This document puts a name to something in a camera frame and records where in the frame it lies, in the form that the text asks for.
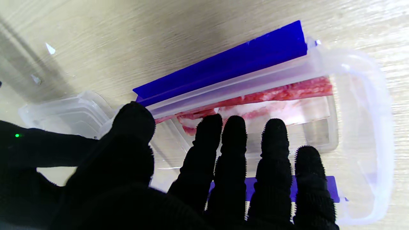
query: sliced meat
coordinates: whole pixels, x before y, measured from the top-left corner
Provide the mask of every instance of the sliced meat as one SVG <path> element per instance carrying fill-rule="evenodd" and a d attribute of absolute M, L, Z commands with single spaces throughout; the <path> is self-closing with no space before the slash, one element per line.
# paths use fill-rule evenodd
<path fill-rule="evenodd" d="M 180 112 L 176 115 L 171 115 L 156 119 L 157 123 L 171 119 L 173 117 L 198 119 L 208 115 L 215 114 L 215 108 L 237 106 L 242 104 L 263 102 L 263 101 L 285 101 L 303 99 L 309 97 L 322 97 L 332 95 L 332 85 L 327 77 L 318 77 L 306 81 L 301 81 L 285 86 L 272 88 L 269 90 L 255 92 L 252 94 L 235 97 L 232 99 L 220 101 L 217 103 L 201 106 L 189 111 Z"/>
<path fill-rule="evenodd" d="M 280 118 L 286 125 L 294 125 L 325 119 L 330 115 L 326 97 L 226 106 L 218 108 L 218 113 L 222 116 L 224 123 L 233 115 L 243 117 L 247 133 L 261 133 L 271 118 Z M 195 135 L 196 126 L 201 118 L 189 119 L 179 116 L 178 121 L 187 135 Z"/>

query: gloved hand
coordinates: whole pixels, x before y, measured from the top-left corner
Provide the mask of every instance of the gloved hand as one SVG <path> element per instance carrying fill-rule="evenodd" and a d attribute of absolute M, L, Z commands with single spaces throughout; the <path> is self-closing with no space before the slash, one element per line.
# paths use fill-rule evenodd
<path fill-rule="evenodd" d="M 197 126 L 193 147 L 188 151 L 178 179 L 171 185 L 171 194 L 202 215 L 216 229 L 314 229 L 337 230 L 334 201 L 327 191 L 324 167 L 318 151 L 300 147 L 296 155 L 295 176 L 298 194 L 294 224 L 291 218 L 291 165 L 288 160 L 288 138 L 280 119 L 267 122 L 261 143 L 261 157 L 245 221 L 246 141 L 243 118 L 228 119 L 222 134 L 222 155 L 216 150 L 222 130 L 220 115 L 205 117 Z M 204 211 L 210 183 L 211 192 Z"/>
<path fill-rule="evenodd" d="M 265 126 L 262 159 L 247 221 L 244 219 L 247 135 L 241 117 L 233 116 L 225 125 L 222 155 L 214 173 L 222 119 L 213 115 L 201 121 L 194 146 L 167 194 L 148 186 L 154 168 L 148 143 L 154 130 L 152 115 L 140 104 L 131 102 L 120 110 L 112 129 L 97 142 L 86 144 L 80 137 L 42 134 L 47 135 L 44 140 L 49 142 L 58 137 L 65 146 L 82 141 L 81 146 L 89 148 L 74 175 L 60 190 L 59 205 L 49 229 L 339 229 L 334 203 L 326 189 L 324 168 L 312 147 L 297 151 L 295 174 L 299 193 L 295 225 L 290 222 L 292 177 L 287 131 L 281 120 L 272 119 Z M 204 211 L 212 180 L 216 186 Z"/>

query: clear plastic container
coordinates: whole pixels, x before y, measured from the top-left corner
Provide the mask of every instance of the clear plastic container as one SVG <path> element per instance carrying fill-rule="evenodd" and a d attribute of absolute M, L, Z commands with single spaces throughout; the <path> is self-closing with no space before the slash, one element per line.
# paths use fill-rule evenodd
<path fill-rule="evenodd" d="M 30 128 L 97 138 L 114 111 L 101 96 L 85 91 L 76 97 L 26 105 L 18 114 Z"/>
<path fill-rule="evenodd" d="M 393 179 L 393 122 L 385 77 L 366 54 L 326 50 L 308 41 L 308 54 L 285 63 L 194 90 L 148 106 L 161 118 L 218 101 L 263 90 L 330 76 L 334 96 L 327 97 L 330 117 L 288 126 L 290 160 L 294 151 L 310 144 L 320 150 L 328 176 L 334 176 L 341 201 L 337 223 L 369 224 L 387 211 Z M 177 120 L 157 125 L 151 145 L 163 159 L 161 168 L 177 175 L 194 137 L 184 133 Z M 261 132 L 247 141 L 247 177 L 255 175 L 260 160 Z"/>

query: wooden surface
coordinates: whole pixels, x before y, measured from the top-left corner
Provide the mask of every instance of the wooden surface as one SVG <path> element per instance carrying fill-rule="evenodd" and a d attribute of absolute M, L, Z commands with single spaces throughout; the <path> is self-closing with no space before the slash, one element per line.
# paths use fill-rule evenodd
<path fill-rule="evenodd" d="M 84 90 L 116 108 L 135 99 L 136 86 L 301 20 L 304 32 L 326 46 L 375 58 L 393 99 L 396 169 L 388 213 L 343 229 L 407 229 L 408 8 L 407 0 L 0 1 L 0 119 L 23 125 L 17 109 L 24 104 Z"/>

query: textured fingertip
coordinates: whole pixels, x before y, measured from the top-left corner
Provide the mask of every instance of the textured fingertip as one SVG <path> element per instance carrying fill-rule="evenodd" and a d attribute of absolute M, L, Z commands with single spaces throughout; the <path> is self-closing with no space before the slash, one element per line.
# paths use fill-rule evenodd
<path fill-rule="evenodd" d="M 261 156 L 276 155 L 287 158 L 289 145 L 285 123 L 278 118 L 270 119 L 261 137 Z"/>
<path fill-rule="evenodd" d="M 246 123 L 242 117 L 231 116 L 222 134 L 222 143 L 230 147 L 245 148 L 247 143 Z"/>
<path fill-rule="evenodd" d="M 325 179 L 325 169 L 319 152 L 312 146 L 298 148 L 295 156 L 295 175 L 315 174 Z"/>
<path fill-rule="evenodd" d="M 211 144 L 214 148 L 219 146 L 220 135 L 222 133 L 223 120 L 220 114 L 210 115 L 198 124 L 195 143 L 202 146 Z"/>
<path fill-rule="evenodd" d="M 201 132 L 202 130 L 219 130 L 220 133 L 222 130 L 223 120 L 220 114 L 210 115 L 204 117 L 202 121 L 197 126 L 197 132 Z"/>

